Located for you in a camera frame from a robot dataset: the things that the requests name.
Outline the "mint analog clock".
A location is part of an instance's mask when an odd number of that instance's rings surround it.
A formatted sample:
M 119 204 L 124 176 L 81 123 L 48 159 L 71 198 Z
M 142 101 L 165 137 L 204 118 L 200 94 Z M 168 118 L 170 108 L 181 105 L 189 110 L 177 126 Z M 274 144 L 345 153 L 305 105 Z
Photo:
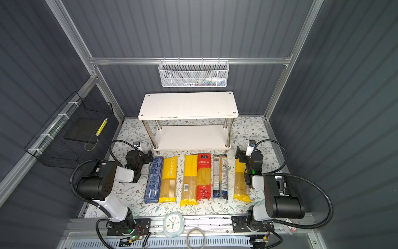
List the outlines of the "mint analog clock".
M 173 212 L 165 216 L 163 220 L 163 233 L 168 238 L 180 236 L 185 228 L 184 217 L 179 212 Z

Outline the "red spaghetti bag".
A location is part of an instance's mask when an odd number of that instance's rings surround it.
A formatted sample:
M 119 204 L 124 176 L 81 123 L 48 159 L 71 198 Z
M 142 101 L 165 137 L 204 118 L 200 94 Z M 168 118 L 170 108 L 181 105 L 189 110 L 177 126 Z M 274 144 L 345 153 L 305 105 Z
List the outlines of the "red spaghetti bag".
M 197 201 L 211 198 L 211 155 L 198 154 Z

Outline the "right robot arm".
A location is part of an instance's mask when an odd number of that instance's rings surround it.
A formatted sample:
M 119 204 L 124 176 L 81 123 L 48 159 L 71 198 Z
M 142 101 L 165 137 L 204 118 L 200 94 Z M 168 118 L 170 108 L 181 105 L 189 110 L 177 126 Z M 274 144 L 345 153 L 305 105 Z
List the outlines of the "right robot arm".
M 284 159 L 279 168 L 266 173 L 262 170 L 264 155 L 259 150 L 259 146 L 263 143 L 278 145 L 283 152 Z M 330 197 L 321 187 L 304 177 L 282 173 L 282 169 L 287 165 L 288 154 L 281 143 L 271 139 L 259 142 L 250 140 L 245 150 L 237 148 L 235 159 L 244 164 L 245 186 L 251 189 L 259 189 L 264 193 L 264 204 L 252 205 L 246 213 L 246 219 L 243 224 L 248 229 L 256 231 L 260 229 L 260 226 L 269 228 L 274 223 L 299 229 L 317 229 L 332 220 L 334 206 Z M 324 197 L 328 212 L 322 221 L 310 225 L 300 225 L 292 222 L 293 219 L 303 219 L 306 213 L 304 202 L 296 184 L 297 180 L 311 185 Z

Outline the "floral table mat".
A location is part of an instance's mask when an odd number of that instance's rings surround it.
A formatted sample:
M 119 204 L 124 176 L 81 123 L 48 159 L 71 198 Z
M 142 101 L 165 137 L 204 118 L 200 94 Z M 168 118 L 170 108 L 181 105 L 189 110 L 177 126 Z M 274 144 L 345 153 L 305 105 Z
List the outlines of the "floral table mat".
M 164 216 L 172 212 L 183 215 L 218 215 L 245 213 L 250 206 L 264 203 L 263 191 L 245 184 L 245 165 L 235 159 L 238 148 L 246 149 L 251 140 L 261 141 L 263 171 L 279 167 L 261 117 L 239 117 L 234 120 L 231 148 L 222 150 L 169 150 L 156 152 L 163 158 L 164 169 L 158 201 L 146 201 L 150 166 L 145 165 L 137 183 L 115 182 L 113 193 L 134 216 Z

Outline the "clear blue spaghetti bag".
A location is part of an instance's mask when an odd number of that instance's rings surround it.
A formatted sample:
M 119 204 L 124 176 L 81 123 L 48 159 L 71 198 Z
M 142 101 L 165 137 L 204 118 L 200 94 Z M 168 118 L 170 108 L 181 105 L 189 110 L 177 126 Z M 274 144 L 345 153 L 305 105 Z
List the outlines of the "clear blue spaghetti bag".
M 228 200 L 228 159 L 226 154 L 213 157 L 212 196 Z

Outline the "yellow green marker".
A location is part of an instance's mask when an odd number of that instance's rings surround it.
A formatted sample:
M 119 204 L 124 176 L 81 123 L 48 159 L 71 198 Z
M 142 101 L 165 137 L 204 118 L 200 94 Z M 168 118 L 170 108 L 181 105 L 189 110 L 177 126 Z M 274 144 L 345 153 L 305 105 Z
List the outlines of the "yellow green marker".
M 105 128 L 106 124 L 107 124 L 108 118 L 105 118 L 104 121 L 101 123 L 101 125 L 99 126 L 99 128 L 97 129 L 95 136 L 99 137 L 101 132 L 103 131 L 103 129 Z

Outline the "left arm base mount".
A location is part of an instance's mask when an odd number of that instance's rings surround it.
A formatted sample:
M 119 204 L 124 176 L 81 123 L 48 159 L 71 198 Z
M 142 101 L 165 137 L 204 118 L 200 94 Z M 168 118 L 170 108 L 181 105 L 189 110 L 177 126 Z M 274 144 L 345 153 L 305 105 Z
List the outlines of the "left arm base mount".
M 146 236 L 151 225 L 150 218 L 138 218 L 134 224 L 127 222 L 107 222 L 107 236 Z

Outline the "yellow Pastatime spaghetti bag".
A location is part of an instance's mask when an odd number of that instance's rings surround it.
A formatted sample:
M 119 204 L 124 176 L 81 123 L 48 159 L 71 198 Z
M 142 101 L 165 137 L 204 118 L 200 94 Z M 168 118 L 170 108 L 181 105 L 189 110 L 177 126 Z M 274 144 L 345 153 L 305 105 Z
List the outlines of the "yellow Pastatime spaghetti bag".
M 165 158 L 159 203 L 176 202 L 178 157 Z

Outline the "blue pasta box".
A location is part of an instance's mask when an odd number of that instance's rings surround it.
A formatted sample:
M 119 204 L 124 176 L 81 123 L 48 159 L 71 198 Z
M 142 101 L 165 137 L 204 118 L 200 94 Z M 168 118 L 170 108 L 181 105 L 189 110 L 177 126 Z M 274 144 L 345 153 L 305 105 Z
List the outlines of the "blue pasta box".
M 162 170 L 164 158 L 156 156 L 149 168 L 146 191 L 144 196 L 145 203 L 158 203 L 160 199 Z

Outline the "pens in white basket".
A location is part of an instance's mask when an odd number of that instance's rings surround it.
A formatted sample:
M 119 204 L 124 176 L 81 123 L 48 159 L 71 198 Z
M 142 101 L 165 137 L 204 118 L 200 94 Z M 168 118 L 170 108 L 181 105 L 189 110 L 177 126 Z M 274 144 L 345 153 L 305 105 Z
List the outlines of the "pens in white basket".
M 201 79 L 189 79 L 187 82 L 183 82 L 183 86 L 190 87 L 202 87 L 202 86 L 212 86 L 212 87 L 225 87 L 228 83 L 228 79 L 224 77 L 208 77 Z

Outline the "yellow spaghetti bag with barcode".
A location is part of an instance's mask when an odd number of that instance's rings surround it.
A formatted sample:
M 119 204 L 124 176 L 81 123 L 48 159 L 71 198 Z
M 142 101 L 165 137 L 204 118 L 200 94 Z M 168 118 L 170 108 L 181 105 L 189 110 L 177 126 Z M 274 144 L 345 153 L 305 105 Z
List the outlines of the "yellow spaghetti bag with barcode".
M 198 155 L 185 155 L 181 206 L 197 205 Z

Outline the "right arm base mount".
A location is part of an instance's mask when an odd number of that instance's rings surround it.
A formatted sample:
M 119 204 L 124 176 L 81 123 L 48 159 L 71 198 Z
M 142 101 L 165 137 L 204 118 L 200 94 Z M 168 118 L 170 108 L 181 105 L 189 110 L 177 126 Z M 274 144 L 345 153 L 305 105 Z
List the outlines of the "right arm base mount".
M 255 221 L 249 219 L 247 215 L 232 216 L 232 227 L 235 233 L 250 233 L 250 232 L 269 232 L 269 228 L 274 231 L 273 223 L 266 223 L 265 221 Z

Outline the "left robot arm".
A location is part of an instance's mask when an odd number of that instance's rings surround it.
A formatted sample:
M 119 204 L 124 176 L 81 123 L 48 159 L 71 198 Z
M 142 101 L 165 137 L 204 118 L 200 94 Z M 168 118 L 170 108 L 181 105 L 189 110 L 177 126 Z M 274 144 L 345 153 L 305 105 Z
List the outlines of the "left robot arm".
M 115 143 L 123 143 L 132 148 L 125 156 L 125 165 L 112 151 Z M 132 224 L 134 218 L 131 210 L 113 193 L 114 181 L 137 183 L 143 166 L 153 162 L 154 156 L 152 151 L 145 153 L 124 140 L 112 140 L 108 150 L 112 161 L 90 159 L 80 163 L 70 175 L 69 186 L 77 198 L 100 209 L 107 216 L 106 221 Z

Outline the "white two-tier shelf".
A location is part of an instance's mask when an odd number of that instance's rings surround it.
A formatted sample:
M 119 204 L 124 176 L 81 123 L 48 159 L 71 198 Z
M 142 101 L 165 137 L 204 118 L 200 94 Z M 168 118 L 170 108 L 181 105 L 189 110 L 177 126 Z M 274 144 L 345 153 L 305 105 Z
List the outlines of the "white two-tier shelf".
M 144 97 L 138 119 L 152 147 L 162 150 L 228 150 L 234 120 L 238 117 L 234 93 L 149 93 Z M 163 126 L 160 121 L 223 119 L 218 125 Z

